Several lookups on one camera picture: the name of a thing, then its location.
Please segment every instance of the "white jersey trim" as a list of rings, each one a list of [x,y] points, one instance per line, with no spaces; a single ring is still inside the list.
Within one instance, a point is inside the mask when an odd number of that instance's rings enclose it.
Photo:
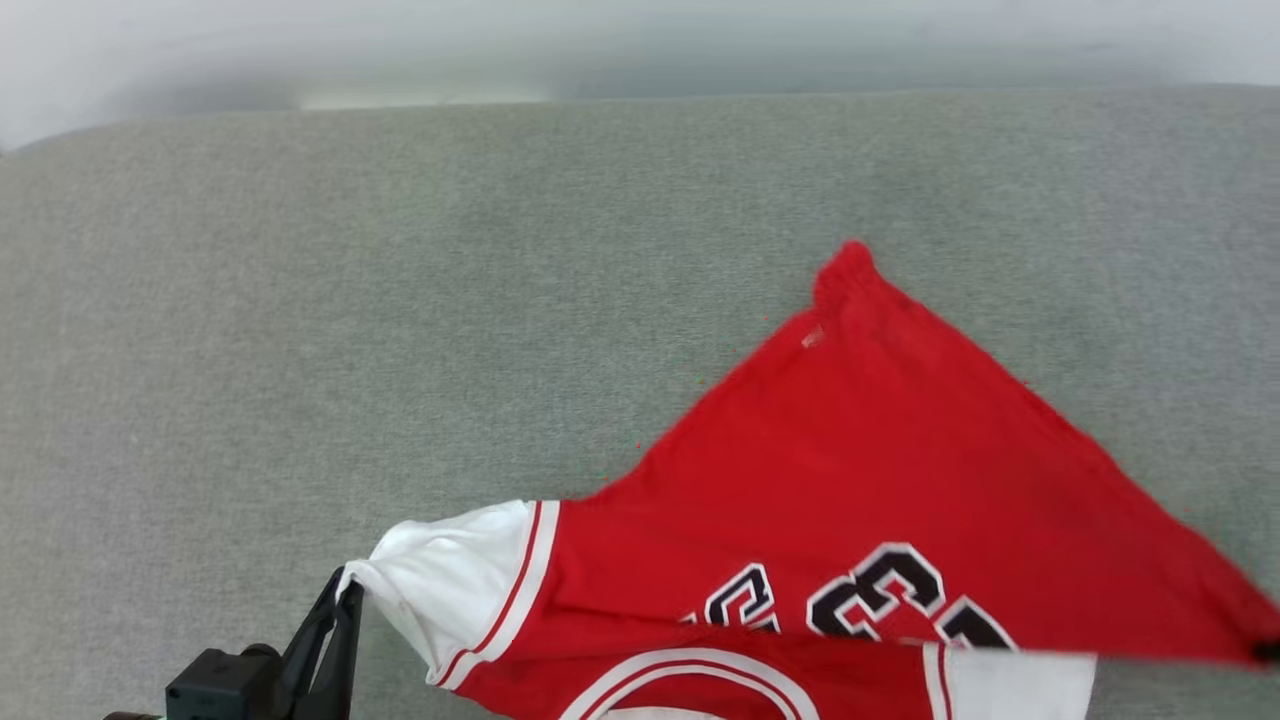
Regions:
[[[558,521],[558,501],[535,503],[530,532],[525,539],[525,561],[513,579],[512,592],[507,602],[492,623],[485,638],[475,648],[457,651],[448,664],[442,665],[428,676],[428,683],[456,691],[476,665],[498,660],[507,652],[541,591],[547,566],[550,562],[552,546],[556,542]]]
[[[515,500],[430,523],[398,523],[366,560],[346,564],[338,592],[352,582],[364,585],[366,603],[410,642],[434,678],[508,612],[517,578],[527,573],[538,515],[536,503]]]
[[[1097,657],[928,644],[933,720],[1084,720]]]

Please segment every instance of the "red fabric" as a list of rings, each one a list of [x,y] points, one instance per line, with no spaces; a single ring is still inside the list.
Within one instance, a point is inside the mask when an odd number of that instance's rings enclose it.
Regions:
[[[658,648],[764,660],[824,717],[905,720],[933,717],[927,655],[826,635],[1234,664],[1280,638],[1271,601],[860,243],[634,471],[562,502],[554,533],[515,642],[458,688],[517,717],[558,717]],[[713,609],[751,568],[765,584]],[[723,680],[663,678],[625,702],[776,716],[700,683]]]

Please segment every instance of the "red basketball jersey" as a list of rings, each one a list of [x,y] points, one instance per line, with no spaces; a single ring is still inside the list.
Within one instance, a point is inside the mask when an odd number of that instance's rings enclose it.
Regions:
[[[1007,651],[1275,652],[1261,592],[864,246],[814,300],[596,496],[397,525],[348,579],[527,719],[1070,719],[1092,659]]]

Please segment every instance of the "stitched number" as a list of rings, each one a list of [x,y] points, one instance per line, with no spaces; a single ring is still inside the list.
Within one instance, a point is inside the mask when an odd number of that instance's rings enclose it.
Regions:
[[[712,593],[707,598],[705,616],[713,625],[746,626],[777,633],[778,618],[773,612],[773,588],[769,587],[764,565],[751,562]]]
[[[901,605],[888,592],[890,583],[905,588],[902,600],[925,618],[946,605],[942,574],[908,543],[887,542],[876,548],[847,575],[833,579],[809,598],[809,628],[822,635],[879,639],[876,623]],[[849,612],[861,609],[865,620],[851,623]],[[961,597],[934,623],[938,635],[969,647],[1014,648],[1004,628],[975,602]]]

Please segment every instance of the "gray fabric surface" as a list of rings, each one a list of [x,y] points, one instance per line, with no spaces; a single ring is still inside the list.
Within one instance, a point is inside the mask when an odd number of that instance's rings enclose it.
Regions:
[[[0,714],[161,711],[393,523],[598,488],[846,236],[1280,597],[1277,167],[1280,90],[1248,87],[243,115],[5,158]],[[353,717],[488,716],[422,673],[370,612]],[[1108,662],[1092,717],[1276,707],[1275,674]]]

